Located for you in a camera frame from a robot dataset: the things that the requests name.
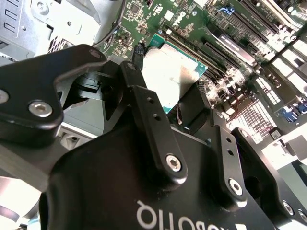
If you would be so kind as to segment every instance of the silver metal plate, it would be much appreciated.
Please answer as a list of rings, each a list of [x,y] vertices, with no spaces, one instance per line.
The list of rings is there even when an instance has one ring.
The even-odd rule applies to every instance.
[[[146,53],[143,76],[147,88],[157,93],[166,113],[199,79],[196,67],[197,62],[168,44],[164,44],[161,49],[152,47]]]

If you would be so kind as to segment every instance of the screw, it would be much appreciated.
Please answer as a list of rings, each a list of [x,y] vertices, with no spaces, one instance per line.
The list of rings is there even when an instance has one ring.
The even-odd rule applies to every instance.
[[[174,171],[174,172],[178,172],[181,169],[181,163],[180,160],[173,156],[173,155],[168,155],[166,157],[166,162],[167,165]]]
[[[246,138],[248,138],[248,133],[247,133],[245,130],[241,129],[241,133],[243,134],[243,136],[245,136]]]
[[[242,187],[240,186],[240,184],[236,180],[230,178],[229,179],[229,185],[230,185],[232,191],[234,191],[235,194],[237,194],[238,196],[241,196],[243,194]]]
[[[131,63],[128,63],[127,66],[132,70],[136,70],[135,66]]]
[[[97,50],[91,49],[90,50],[91,55],[93,55],[95,58],[101,58],[100,53]]]
[[[49,12],[48,6],[41,1],[39,1],[37,3],[37,9],[38,9],[39,13],[42,14],[42,15],[46,15]]]
[[[298,211],[299,215],[301,216],[301,218],[307,223],[307,216],[305,215],[304,212],[302,212],[301,210]]]
[[[216,112],[216,115],[218,115],[220,118],[224,118],[223,114],[221,114],[220,112]]]
[[[294,211],[293,209],[291,208],[291,206],[287,203],[287,202],[283,202],[283,206],[284,208],[287,210],[287,212],[290,214],[290,215],[294,215]]]
[[[4,90],[0,90],[0,104],[5,103],[9,100],[9,95]]]
[[[52,114],[52,107],[46,102],[32,102],[29,111],[38,117],[48,117]]]

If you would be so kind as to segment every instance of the silver screw head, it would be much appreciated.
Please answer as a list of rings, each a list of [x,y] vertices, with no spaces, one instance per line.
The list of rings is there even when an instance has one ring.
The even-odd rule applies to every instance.
[[[245,130],[241,129],[241,133],[242,133],[242,135],[245,136],[246,138],[248,137],[248,133],[247,133]]]
[[[216,112],[216,115],[218,115],[220,118],[224,118],[223,114],[221,114],[220,112]]]
[[[46,102],[32,102],[29,111],[38,117],[48,117],[52,114],[52,107]]]
[[[45,4],[44,2],[41,2],[41,1],[39,1],[37,3],[37,10],[42,15],[46,15],[49,12],[49,8],[48,8],[47,4]]]
[[[0,90],[0,104],[5,103],[9,100],[9,95],[4,90]]]
[[[286,211],[290,214],[290,215],[294,215],[294,211],[293,211],[293,209],[291,208],[291,206],[287,203],[287,202],[285,202],[285,201],[283,201],[283,206],[284,206],[284,208],[286,209]]]
[[[232,189],[232,191],[234,191],[235,194],[237,194],[238,196],[241,196],[243,194],[242,187],[235,179],[232,178],[229,179],[229,186]]]
[[[299,210],[298,213],[301,218],[307,223],[307,216],[305,215],[305,213],[302,210]]]
[[[174,172],[179,172],[181,169],[181,162],[180,160],[173,156],[173,155],[168,155],[166,157],[166,162],[167,165],[174,171]]]

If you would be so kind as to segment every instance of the black cable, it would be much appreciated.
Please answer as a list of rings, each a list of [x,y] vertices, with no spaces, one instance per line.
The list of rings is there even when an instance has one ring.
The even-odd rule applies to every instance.
[[[122,0],[121,7],[120,7],[120,13],[119,13],[118,18],[116,19],[112,29],[99,42],[97,42],[96,44],[93,44],[93,47],[101,46],[118,29],[119,24],[120,24],[120,22],[121,22],[121,20],[124,16],[125,7],[126,7],[126,0]]]

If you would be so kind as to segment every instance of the cable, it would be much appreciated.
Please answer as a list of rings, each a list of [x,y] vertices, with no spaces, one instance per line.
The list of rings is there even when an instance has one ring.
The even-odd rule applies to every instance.
[[[101,51],[101,53],[103,53],[103,54],[106,53],[111,48],[111,45],[114,42],[114,40],[115,40],[115,35],[113,34],[110,37],[109,45],[107,46],[107,48],[105,48],[103,51]]]
[[[124,16],[125,7],[126,7],[126,0],[122,0],[121,7],[120,7],[120,13],[119,13],[118,18],[116,19],[112,29],[99,42],[97,42],[96,44],[93,44],[93,47],[97,48],[97,47],[101,46],[119,28],[119,24],[120,24],[120,22],[121,22],[121,20]]]

